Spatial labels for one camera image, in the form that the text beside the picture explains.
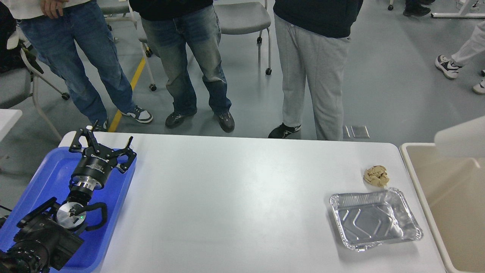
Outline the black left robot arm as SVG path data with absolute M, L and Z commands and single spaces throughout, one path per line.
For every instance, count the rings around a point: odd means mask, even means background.
M 2 273 L 88 273 L 104 256 L 137 154 L 76 131 L 69 147 L 43 160 L 1 228 Z

